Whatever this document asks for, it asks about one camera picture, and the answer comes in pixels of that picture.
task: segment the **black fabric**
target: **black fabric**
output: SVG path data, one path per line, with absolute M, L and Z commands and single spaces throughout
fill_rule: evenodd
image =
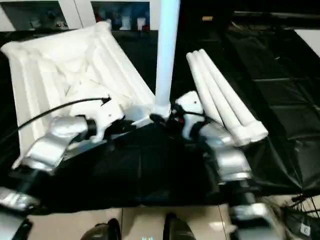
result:
M 157 33 L 113 33 L 143 79 L 155 91 Z M 34 32 L 1 33 L 0 42 Z M 174 100 L 195 90 L 187 52 L 205 49 L 269 137 L 243 148 L 260 195 L 317 194 L 320 61 L 293 31 L 179 32 L 171 88 Z M 8 60 L 0 57 L 1 136 L 17 127 Z M 1 143 L 0 171 L 19 155 L 18 136 Z M 215 205 L 225 201 L 214 162 L 194 144 L 168 138 L 153 125 L 135 130 L 67 162 L 43 191 L 52 212 L 129 206 Z

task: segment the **white tube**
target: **white tube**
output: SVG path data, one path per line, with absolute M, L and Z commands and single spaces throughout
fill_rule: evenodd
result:
M 248 129 L 240 124 L 237 116 L 220 91 L 217 83 L 213 80 L 200 53 L 198 51 L 194 51 L 192 55 L 194 55 L 195 60 L 198 63 L 199 71 L 202 73 L 203 80 L 206 84 L 205 87 L 208 88 L 210 92 L 225 128 L 232 134 L 237 145 L 243 146 L 249 144 L 251 139 Z
M 158 32 L 155 104 L 170 106 L 170 90 L 174 68 L 180 0 L 162 0 Z
M 228 81 L 225 79 L 223 74 L 219 71 L 217 66 L 208 56 L 205 50 L 199 50 L 205 65 L 209 69 L 213 79 L 219 86 L 222 94 L 226 98 L 230 107 L 234 111 L 235 115 L 239 119 L 240 123 L 245 126 L 251 133 L 251 142 L 257 142 L 268 135 L 267 129 L 264 127 L 262 122 L 255 119 L 246 105 L 242 102 L 235 90 L 230 86 Z
M 189 67 L 193 76 L 193 80 L 196 86 L 196 89 L 199 93 L 199 98 L 201 100 L 204 112 L 212 119 L 214 119 L 217 123 L 223 125 L 219 112 L 216 108 L 214 101 L 211 98 L 210 92 L 203 80 L 203 77 L 199 71 L 198 63 L 195 57 L 191 52 L 187 53 L 186 59 L 189 63 Z

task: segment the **table surface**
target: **table surface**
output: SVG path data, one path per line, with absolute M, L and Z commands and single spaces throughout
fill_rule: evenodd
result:
M 0 46 L 52 32 L 0 33 Z M 157 32 L 113 32 L 155 92 Z M 186 54 L 205 49 L 241 99 L 269 131 L 243 148 L 260 195 L 320 190 L 320 59 L 294 31 L 179 32 L 171 99 L 195 90 Z M 17 127 L 6 57 L 0 53 L 1 135 Z M 51 212 L 111 207 L 215 205 L 224 201 L 213 160 L 194 144 L 148 125 L 75 157 L 43 191 Z M 18 136 L 1 143 L 2 173 L 19 155 Z

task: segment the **floor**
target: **floor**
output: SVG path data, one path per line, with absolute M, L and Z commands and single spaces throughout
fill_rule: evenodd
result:
M 119 208 L 32 216 L 30 219 L 34 222 L 34 227 L 29 240 L 80 240 L 95 224 L 107 222 L 112 218 L 117 218 L 121 223 L 124 240 L 162 240 L 165 216 L 170 212 L 187 221 L 194 236 L 199 240 L 226 240 L 224 230 L 233 230 L 226 205 Z

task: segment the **glass cabinet door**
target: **glass cabinet door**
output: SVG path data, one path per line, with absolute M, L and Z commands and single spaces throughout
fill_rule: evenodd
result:
M 0 0 L 0 31 L 79 28 L 73 0 Z
M 84 27 L 108 21 L 113 30 L 158 30 L 161 0 L 74 0 Z

